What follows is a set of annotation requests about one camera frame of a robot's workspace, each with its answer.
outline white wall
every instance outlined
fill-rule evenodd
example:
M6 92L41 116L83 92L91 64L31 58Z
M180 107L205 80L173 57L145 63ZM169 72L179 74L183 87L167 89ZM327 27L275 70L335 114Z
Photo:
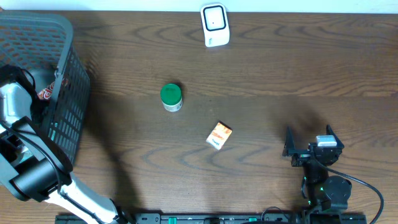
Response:
M206 0L1 0L3 9L193 11ZM219 0L229 12L398 13L398 0Z

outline gray plastic basket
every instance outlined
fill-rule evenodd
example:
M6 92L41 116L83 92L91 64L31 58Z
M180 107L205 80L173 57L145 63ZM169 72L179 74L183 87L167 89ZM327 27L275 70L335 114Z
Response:
M0 67L56 68L41 130L74 162L90 93L90 79L72 46L73 28L58 15L0 12Z

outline wooden table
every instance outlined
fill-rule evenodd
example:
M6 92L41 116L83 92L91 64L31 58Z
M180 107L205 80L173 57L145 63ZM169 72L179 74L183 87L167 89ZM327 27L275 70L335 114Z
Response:
M301 168L282 157L287 125L305 147L326 124L345 144L332 166L377 187L380 223L398 219L396 15L229 13L228 45L207 49L200 15L55 12L75 30L91 98L75 173L131 212L298 209ZM160 102L180 83L184 106ZM224 148L205 142L233 128ZM53 223L66 210L0 188L0 223ZM368 221L377 195L353 183Z

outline green bottle cap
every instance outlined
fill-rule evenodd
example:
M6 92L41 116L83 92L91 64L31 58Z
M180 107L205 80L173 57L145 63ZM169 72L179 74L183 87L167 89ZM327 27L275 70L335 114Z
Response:
M176 105L182 99L181 89L176 84L167 84L160 91L160 97L164 104L169 106Z

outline small jar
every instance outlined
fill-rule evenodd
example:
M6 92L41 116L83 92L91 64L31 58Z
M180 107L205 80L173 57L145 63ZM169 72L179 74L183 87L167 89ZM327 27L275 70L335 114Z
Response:
M164 108L169 112L176 112L182 107L181 88L176 84L167 84L160 91L160 98Z

